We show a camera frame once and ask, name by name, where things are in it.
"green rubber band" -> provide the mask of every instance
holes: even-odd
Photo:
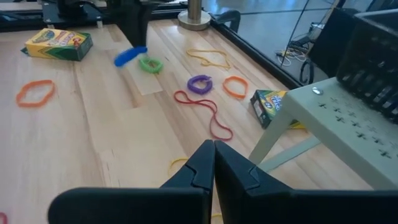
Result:
[[[153,74],[161,71],[163,63],[160,60],[146,57],[139,60],[139,66],[143,71]]]

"crayola box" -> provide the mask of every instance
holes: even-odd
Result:
[[[92,45],[90,34],[46,28],[30,38],[22,51],[31,57],[80,61]]]
[[[286,91],[256,90],[250,101],[262,128],[267,128],[273,117],[280,110],[281,101],[285,94]],[[304,126],[298,121],[293,121],[290,128],[303,129]]]

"gray floor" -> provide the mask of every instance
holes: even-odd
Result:
[[[203,7],[214,14],[230,9],[241,12],[238,34],[280,65],[275,51],[286,48],[292,33],[294,39],[307,33],[312,22],[322,21],[333,1],[309,0],[305,7],[307,0],[203,0]],[[345,7],[365,11],[371,1],[347,0]],[[280,66],[298,79],[302,62],[298,60],[291,62],[290,66]],[[326,78],[326,74],[315,68],[315,81]]]

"metal base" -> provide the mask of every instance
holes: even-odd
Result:
[[[181,27],[188,30],[204,30],[210,25],[211,16],[205,11],[201,12],[201,17],[197,21],[188,18],[188,11],[180,12],[178,15],[178,23]]]

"metal post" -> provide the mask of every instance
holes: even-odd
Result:
[[[198,21],[201,17],[201,0],[188,1],[188,18]]]
[[[188,10],[178,15],[180,26],[188,30],[204,30],[210,20],[211,16],[201,9],[201,0],[188,0]]]

